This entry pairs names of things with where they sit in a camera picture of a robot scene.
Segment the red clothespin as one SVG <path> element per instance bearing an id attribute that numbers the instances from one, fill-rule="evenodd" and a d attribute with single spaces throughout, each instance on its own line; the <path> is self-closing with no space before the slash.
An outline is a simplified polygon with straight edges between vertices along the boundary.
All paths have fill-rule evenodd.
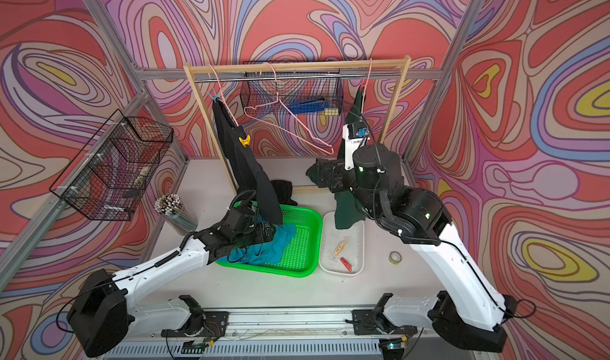
<path id="1" fill-rule="evenodd" d="M 353 267 L 352 265 L 349 263 L 349 261 L 343 257 L 340 258 L 340 262 L 341 264 L 343 264 L 343 266 L 346 268 L 346 270 L 351 273 L 353 271 Z"/>

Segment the teal t-shirt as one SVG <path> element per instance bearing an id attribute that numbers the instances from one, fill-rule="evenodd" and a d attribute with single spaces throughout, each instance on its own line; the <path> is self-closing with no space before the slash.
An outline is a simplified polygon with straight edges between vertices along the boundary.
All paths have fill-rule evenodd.
<path id="1" fill-rule="evenodd" d="M 284 250 L 295 236 L 295 225 L 276 226 L 276 234 L 271 242 L 232 250 L 227 256 L 227 262 L 253 266 L 276 265 L 281 262 Z"/>

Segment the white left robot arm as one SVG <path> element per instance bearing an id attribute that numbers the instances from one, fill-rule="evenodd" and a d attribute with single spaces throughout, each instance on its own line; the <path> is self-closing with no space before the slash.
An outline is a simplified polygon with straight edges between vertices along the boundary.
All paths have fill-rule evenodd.
<path id="1" fill-rule="evenodd" d="M 124 339 L 163 331 L 197 337 L 207 328 L 201 305 L 189 295 L 162 304 L 141 301 L 189 272 L 208 266 L 233 250 L 272 242 L 276 225 L 260 217 L 244 191 L 231 201 L 222 219 L 183 237 L 180 245 L 147 262 L 113 274 L 104 269 L 90 275 L 71 304 L 67 322 L 89 358 L 113 350 Z"/>

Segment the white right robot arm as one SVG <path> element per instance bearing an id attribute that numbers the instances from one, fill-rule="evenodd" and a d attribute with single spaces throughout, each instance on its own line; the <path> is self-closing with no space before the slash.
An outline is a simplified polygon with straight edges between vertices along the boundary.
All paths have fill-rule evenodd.
<path id="1" fill-rule="evenodd" d="M 440 198 L 405 183 L 398 153 L 381 144 L 363 146 L 345 159 L 319 158 L 307 171 L 319 188 L 348 193 L 357 211 L 410 246 L 432 269 L 443 288 L 437 294 L 404 299 L 385 293 L 372 311 L 375 328 L 431 328 L 462 350 L 500 353 L 517 301 L 498 292 L 465 248 Z"/>

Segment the wooden clothespin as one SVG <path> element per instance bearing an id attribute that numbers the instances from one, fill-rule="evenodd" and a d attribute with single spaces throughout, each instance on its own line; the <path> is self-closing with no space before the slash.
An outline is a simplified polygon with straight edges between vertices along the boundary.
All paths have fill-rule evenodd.
<path id="1" fill-rule="evenodd" d="M 339 257 L 341 252 L 343 251 L 343 249 L 345 248 L 345 245 L 347 243 L 346 239 L 343 239 L 343 241 L 341 241 L 337 247 L 335 248 L 333 255 L 335 256 L 335 258 Z"/>

